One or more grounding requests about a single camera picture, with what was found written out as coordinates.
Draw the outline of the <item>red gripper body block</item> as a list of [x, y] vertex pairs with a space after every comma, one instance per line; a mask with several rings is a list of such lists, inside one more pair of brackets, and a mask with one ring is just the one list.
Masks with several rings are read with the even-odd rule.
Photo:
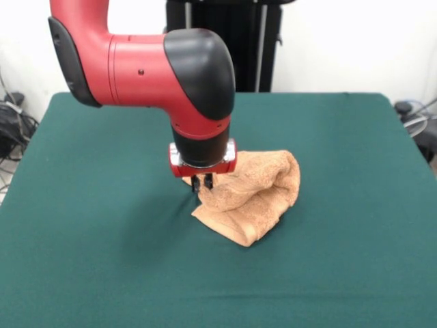
[[237, 145], [234, 138], [227, 142], [223, 159], [216, 165], [209, 167], [194, 167], [186, 164], [174, 142], [169, 144], [169, 164], [176, 178], [195, 176], [198, 174], [226, 174], [236, 168], [238, 157]]

